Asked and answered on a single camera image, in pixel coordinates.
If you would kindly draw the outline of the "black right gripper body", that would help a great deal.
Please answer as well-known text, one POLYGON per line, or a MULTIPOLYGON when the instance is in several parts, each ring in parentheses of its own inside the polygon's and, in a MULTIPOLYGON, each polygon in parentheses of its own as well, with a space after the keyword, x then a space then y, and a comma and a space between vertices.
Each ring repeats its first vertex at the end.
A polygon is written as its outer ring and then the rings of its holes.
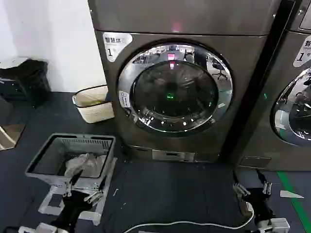
POLYGON ((271 219, 275 217, 273 210, 268 206, 267 201, 270 195, 263 193, 263 188, 248 188, 250 193, 244 197, 244 200, 250 203, 255 212, 255 219, 271 219))

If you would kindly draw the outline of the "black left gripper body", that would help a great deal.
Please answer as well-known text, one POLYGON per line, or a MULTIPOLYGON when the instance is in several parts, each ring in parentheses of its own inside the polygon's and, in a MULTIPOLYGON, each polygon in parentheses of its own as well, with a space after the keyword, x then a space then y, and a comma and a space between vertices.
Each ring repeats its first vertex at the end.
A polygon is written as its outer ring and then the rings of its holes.
POLYGON ((93 204, 84 201, 88 195, 79 191, 72 191, 71 196, 63 197, 64 208, 60 215, 51 222, 55 227, 75 227, 77 220, 83 211, 92 209, 93 204))

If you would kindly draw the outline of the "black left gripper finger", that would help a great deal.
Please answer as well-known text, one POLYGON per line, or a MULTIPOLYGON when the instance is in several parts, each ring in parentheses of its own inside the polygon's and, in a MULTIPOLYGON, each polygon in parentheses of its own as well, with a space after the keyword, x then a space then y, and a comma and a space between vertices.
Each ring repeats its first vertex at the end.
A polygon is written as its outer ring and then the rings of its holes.
POLYGON ((107 176, 101 181, 98 189, 93 193, 84 198, 86 203, 99 203, 103 198, 106 197, 107 192, 105 191, 107 176))
POLYGON ((81 169, 79 172, 76 172, 69 180, 69 182, 66 184, 66 190, 63 194, 63 197, 71 197, 72 196, 72 188, 76 184, 76 182, 79 180, 83 170, 81 169))

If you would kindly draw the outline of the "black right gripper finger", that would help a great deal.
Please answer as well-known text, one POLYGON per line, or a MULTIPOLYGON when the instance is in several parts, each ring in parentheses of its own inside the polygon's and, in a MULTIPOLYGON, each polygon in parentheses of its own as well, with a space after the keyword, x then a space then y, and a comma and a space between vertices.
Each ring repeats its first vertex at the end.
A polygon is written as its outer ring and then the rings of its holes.
POLYGON ((251 193, 243 186, 240 184, 237 174, 235 170, 232 170, 233 172, 233 190, 236 192, 238 196, 249 196, 251 193))
POLYGON ((272 183, 266 179, 266 177, 264 176, 263 173, 260 172, 260 170, 257 169, 256 172, 260 182, 263 184, 262 190, 263 194, 270 195, 272 190, 272 183))

